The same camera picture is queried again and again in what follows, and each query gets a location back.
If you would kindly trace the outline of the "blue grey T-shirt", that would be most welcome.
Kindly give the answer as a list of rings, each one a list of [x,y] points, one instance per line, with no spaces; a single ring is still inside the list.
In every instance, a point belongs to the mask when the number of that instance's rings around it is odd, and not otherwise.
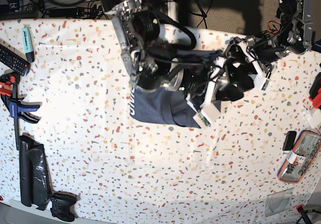
[[[194,117],[201,110],[212,74],[220,69],[220,51],[147,51],[156,71],[144,68],[130,92],[130,116],[150,124],[200,128]]]

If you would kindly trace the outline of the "red black clamp right edge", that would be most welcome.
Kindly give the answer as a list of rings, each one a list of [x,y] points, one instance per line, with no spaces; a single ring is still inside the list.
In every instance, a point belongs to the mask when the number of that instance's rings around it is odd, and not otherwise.
[[[312,102],[314,108],[319,108],[321,106],[321,73],[319,72],[314,79],[314,82],[309,90],[309,100]]]

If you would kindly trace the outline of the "small black box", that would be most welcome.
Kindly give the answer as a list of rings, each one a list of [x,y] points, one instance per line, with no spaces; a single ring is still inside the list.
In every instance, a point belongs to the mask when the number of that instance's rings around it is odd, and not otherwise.
[[[287,132],[285,141],[283,143],[283,148],[282,148],[283,151],[290,151],[293,149],[294,142],[296,139],[296,134],[297,134],[296,131]]]

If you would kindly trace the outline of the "white plastic connector piece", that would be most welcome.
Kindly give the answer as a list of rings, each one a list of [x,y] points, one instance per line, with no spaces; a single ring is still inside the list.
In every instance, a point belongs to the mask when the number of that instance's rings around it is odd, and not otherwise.
[[[306,106],[304,106],[303,109],[304,118],[307,121],[308,125],[312,129],[317,128],[318,125],[321,123],[320,109],[312,108],[311,110],[309,110]]]

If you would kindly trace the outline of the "white metal table leg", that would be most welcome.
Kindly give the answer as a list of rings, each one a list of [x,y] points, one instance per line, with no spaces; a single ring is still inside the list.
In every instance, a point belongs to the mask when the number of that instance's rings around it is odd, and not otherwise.
[[[178,21],[178,5],[174,1],[167,1],[168,16],[174,20]]]

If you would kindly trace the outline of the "striped transparent pencil case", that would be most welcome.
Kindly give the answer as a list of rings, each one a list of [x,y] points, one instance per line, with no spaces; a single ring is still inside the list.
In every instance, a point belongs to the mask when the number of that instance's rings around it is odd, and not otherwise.
[[[303,130],[296,134],[293,149],[277,173],[277,178],[286,183],[299,183],[320,151],[320,135]]]

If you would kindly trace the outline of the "clear plastic sheet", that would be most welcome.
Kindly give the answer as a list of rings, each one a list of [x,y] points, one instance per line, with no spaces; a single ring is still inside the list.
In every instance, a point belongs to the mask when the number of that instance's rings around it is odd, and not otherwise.
[[[292,195],[293,188],[268,195],[265,201],[265,216],[269,217],[289,210]]]

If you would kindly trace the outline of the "red black clamp bottom right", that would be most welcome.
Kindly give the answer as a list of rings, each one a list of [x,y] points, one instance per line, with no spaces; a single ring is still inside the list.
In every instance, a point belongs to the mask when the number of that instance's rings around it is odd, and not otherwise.
[[[304,210],[302,205],[296,206],[296,210],[300,214],[300,217],[296,221],[296,224],[299,224],[300,221],[303,221],[305,224],[312,224],[312,221],[308,217],[307,212]]]

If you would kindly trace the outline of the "black game controller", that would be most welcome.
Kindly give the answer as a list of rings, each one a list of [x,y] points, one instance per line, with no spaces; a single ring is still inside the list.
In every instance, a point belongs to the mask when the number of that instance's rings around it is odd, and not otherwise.
[[[75,220],[75,215],[70,211],[70,208],[77,202],[75,196],[54,193],[50,201],[52,202],[52,207],[50,208],[52,217],[65,222],[73,222]]]

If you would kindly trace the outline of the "mint green highlighter pen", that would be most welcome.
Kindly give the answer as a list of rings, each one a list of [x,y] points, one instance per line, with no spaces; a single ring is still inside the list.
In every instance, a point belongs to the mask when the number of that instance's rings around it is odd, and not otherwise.
[[[33,63],[35,60],[33,43],[30,35],[30,31],[28,27],[22,28],[22,39],[24,45],[24,51],[29,63]]]

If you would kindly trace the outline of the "black TV remote control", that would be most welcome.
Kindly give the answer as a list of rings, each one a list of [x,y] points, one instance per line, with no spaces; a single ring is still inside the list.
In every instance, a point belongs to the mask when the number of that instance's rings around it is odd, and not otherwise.
[[[1,63],[18,73],[20,76],[26,76],[29,73],[30,63],[2,44],[0,59]]]

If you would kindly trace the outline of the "black plastic bag roll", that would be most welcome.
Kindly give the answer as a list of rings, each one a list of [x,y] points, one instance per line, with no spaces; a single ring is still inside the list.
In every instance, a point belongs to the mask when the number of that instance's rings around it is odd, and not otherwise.
[[[44,145],[26,135],[19,142],[21,203],[44,211],[52,196]]]

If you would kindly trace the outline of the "blue black bar clamp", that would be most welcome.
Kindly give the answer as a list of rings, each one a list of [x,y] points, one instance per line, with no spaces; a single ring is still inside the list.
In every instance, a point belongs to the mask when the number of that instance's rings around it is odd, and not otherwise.
[[[20,75],[16,72],[1,75],[1,100],[9,111],[11,118],[14,119],[17,150],[19,150],[20,147],[19,119],[30,124],[37,124],[39,119],[29,115],[29,113],[36,112],[40,108],[39,104],[25,105],[22,103],[24,97],[18,96],[19,83]]]

